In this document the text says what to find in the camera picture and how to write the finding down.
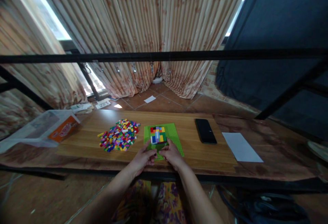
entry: black metal frame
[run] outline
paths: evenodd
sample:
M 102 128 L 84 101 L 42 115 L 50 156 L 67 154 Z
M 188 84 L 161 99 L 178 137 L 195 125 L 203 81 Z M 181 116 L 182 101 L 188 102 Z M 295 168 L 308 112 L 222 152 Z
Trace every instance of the black metal frame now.
M 65 48 L 74 47 L 72 41 L 62 43 Z M 96 100 L 100 100 L 96 88 L 83 65 L 85 62 L 144 62 L 144 61 L 196 61 L 196 60 L 266 60 L 266 59 L 322 59 L 314 68 L 289 87 L 274 102 L 264 109 L 255 119 L 264 120 L 294 97 L 300 90 L 305 89 L 323 97 L 328 96 L 328 88 L 313 82 L 328 69 L 328 49 L 269 49 L 269 50 L 229 50 L 229 51 L 195 51 L 195 52 L 153 52 L 153 53 L 110 53 L 110 54 L 79 54 L 77 49 L 70 50 L 67 55 L 23 55 L 0 56 L 0 64 L 26 63 L 63 63 L 77 62 L 88 84 L 94 92 Z M 0 85 L 1 91 L 17 88 L 44 109 L 51 107 L 29 90 L 24 84 L 13 77 L 3 67 L 0 76 L 10 80 L 8 84 Z
M 148 62 L 197 60 L 265 60 L 328 58 L 328 49 L 269 49 L 194 52 L 106 53 L 67 55 L 0 56 L 0 64 L 64 63 L 64 62 Z
M 94 170 L 94 169 L 71 169 L 71 168 L 13 168 L 0 165 L 0 170 L 16 173 L 26 173 L 34 176 L 48 177 L 56 180 L 64 180 L 65 176 L 56 173 L 67 174 L 89 174 L 114 177 L 119 173 L 117 170 Z M 299 181 L 275 181 L 255 179 L 248 177 L 235 177 L 235 176 L 218 176 L 218 175 L 196 175 L 202 184 L 214 185 L 229 185 L 246 190 L 268 190 L 277 191 L 279 193 L 299 194 L 299 193 L 328 193 L 328 185 L 321 181 L 319 178 L 306 179 Z M 177 173 L 168 172 L 142 172 L 140 179 L 153 180 L 153 181 L 177 181 L 179 175 Z
M 294 97 L 300 90 L 305 89 L 323 97 L 328 97 L 328 88 L 314 82 L 321 74 L 328 69 L 328 49 L 277 49 L 277 50 L 233 50 L 233 51 L 207 51 L 207 52 L 159 52 L 159 53 L 120 53 L 120 54 L 70 54 L 70 55 L 27 55 L 27 56 L 0 56 L 0 64 L 26 64 L 26 63 L 63 63 L 77 62 L 91 87 L 93 83 L 85 69 L 85 62 L 138 62 L 138 61 L 193 61 L 193 60 L 265 60 L 265 59 L 301 59 L 301 58 L 319 58 L 321 61 L 308 73 L 301 77 L 295 84 L 289 87 L 280 97 L 271 105 L 262 111 L 256 119 L 266 119 L 277 109 L 284 105 L 288 100 Z M 11 75 L 4 67 L 0 66 L 0 76 L 8 83 L 0 85 L 0 93 L 16 88 L 45 110 L 52 109 L 44 100 L 32 92 L 26 85 Z M 93 92 L 97 99 L 99 95 L 93 87 Z M 104 170 L 78 170 L 64 168 L 11 168 L 0 165 L 0 170 L 12 172 L 32 173 L 34 175 L 51 177 L 53 179 L 64 179 L 62 176 L 52 172 L 66 173 L 91 173 L 115 175 L 117 171 Z M 143 172 L 140 177 L 144 179 L 176 180 L 176 175 L 171 173 Z M 228 184 L 238 186 L 247 185 L 263 189 L 279 189 L 287 191 L 301 192 L 328 192 L 327 185 L 319 179 L 309 179 L 300 182 L 280 182 L 266 181 L 260 179 L 248 179 L 242 177 L 197 175 L 203 183 Z

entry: green baseplate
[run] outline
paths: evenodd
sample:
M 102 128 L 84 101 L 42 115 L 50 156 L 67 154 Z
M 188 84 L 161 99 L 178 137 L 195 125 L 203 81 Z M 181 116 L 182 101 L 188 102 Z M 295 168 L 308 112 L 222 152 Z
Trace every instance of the green baseplate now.
M 166 137 L 169 138 L 170 140 L 172 140 L 172 142 L 177 146 L 181 156 L 183 156 L 183 157 L 185 156 L 183 154 L 179 136 L 178 136 L 177 130 L 175 129 L 174 123 L 160 124 L 160 125 L 154 125 L 154 126 L 145 126 L 145 131 L 144 131 L 144 135 L 143 135 L 144 136 L 144 140 L 143 140 L 144 144 L 150 139 L 150 128 L 151 127 L 164 127 Z M 164 158 L 160 154 L 158 154 L 158 151 L 161 148 L 163 148 L 165 145 L 152 145 L 151 143 L 149 144 L 148 150 L 155 149 L 155 148 L 157 149 L 157 158 L 155 159 L 155 161 L 164 160 Z

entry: white paper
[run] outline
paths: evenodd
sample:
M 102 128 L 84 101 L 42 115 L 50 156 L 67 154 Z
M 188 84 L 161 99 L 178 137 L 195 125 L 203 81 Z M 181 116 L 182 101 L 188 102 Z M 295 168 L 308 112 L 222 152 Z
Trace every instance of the white paper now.
M 146 103 L 149 103 L 149 102 L 151 102 L 151 101 L 153 101 L 153 100 L 155 100 L 156 98 L 154 97 L 154 96 L 150 96 L 148 99 L 145 99 L 144 101 L 146 102 Z
M 105 98 L 103 100 L 100 100 L 100 101 L 97 101 L 97 104 L 101 104 L 101 103 L 106 103 L 106 102 L 109 102 L 110 99 L 109 98 Z
M 222 133 L 237 161 L 262 163 L 263 160 L 241 133 Z
M 84 103 L 84 104 L 75 104 L 75 105 L 71 106 L 71 109 L 72 109 L 73 113 L 75 114 L 79 111 L 87 110 L 89 107 L 91 107 L 90 103 Z
M 108 105 L 110 105 L 110 102 L 106 101 L 106 102 L 103 102 L 103 103 L 100 103 L 100 104 L 96 104 L 96 108 L 99 110 L 99 109 L 102 109 L 102 108 L 104 108 Z

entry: floral pants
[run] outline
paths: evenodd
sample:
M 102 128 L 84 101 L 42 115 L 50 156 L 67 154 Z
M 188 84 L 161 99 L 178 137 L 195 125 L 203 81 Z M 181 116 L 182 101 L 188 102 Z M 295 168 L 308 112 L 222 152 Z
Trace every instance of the floral pants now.
M 188 203 L 175 182 L 161 184 L 157 203 L 151 198 L 151 182 L 137 180 L 118 206 L 113 223 L 191 223 Z

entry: brick wall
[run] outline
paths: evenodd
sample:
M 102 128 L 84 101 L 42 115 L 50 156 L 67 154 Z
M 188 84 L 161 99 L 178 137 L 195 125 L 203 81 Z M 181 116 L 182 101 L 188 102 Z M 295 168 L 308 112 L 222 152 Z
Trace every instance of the brick wall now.
M 254 107 L 252 107 L 248 104 L 239 102 L 235 99 L 232 99 L 232 98 L 229 98 L 229 97 L 225 96 L 217 88 L 217 86 L 215 84 L 215 77 L 216 77 L 216 71 L 217 71 L 218 63 L 219 63 L 218 60 L 213 61 L 209 71 L 207 72 L 207 74 L 205 76 L 205 79 L 204 79 L 203 83 L 199 87 L 198 92 L 201 93 L 201 94 L 204 94 L 206 96 L 209 96 L 211 98 L 230 103 L 230 104 L 235 105 L 237 107 L 241 107 L 241 108 L 243 108 L 247 111 L 258 114 L 260 112 L 258 109 L 255 109 Z

